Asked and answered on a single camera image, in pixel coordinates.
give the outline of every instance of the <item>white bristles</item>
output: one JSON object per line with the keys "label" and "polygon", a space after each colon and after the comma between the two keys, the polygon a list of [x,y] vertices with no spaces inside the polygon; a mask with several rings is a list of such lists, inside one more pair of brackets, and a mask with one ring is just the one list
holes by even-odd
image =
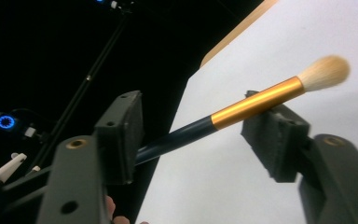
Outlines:
{"label": "white bristles", "polygon": [[345,59],[331,55],[316,61],[297,77],[305,91],[317,91],[343,82],[350,70]]}

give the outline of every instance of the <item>white surface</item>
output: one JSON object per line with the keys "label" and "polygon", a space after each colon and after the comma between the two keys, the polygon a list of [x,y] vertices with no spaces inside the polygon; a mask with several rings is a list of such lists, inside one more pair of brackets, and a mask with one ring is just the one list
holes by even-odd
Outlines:
{"label": "white surface", "polygon": [[[285,105],[311,137],[331,133],[358,148],[358,1],[278,2],[188,81],[172,131],[329,54],[349,61],[348,80]],[[237,123],[163,155],[136,223],[305,223],[297,183],[269,178],[240,133]]]}

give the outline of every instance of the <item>screw hole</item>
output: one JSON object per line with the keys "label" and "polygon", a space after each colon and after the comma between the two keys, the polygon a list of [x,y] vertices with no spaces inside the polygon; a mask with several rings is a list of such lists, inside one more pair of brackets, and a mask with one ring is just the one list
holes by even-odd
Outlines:
{"label": "screw hole", "polygon": [[82,141],[76,140],[71,143],[72,147],[80,147],[83,144]]}
{"label": "screw hole", "polygon": [[85,139],[77,139],[75,141],[72,141],[68,144],[66,144],[66,147],[69,149],[77,149],[85,146],[87,144],[87,141]]}
{"label": "screw hole", "polygon": [[65,203],[62,206],[61,213],[70,214],[70,213],[75,212],[76,209],[77,209],[77,202],[71,201],[71,202]]}

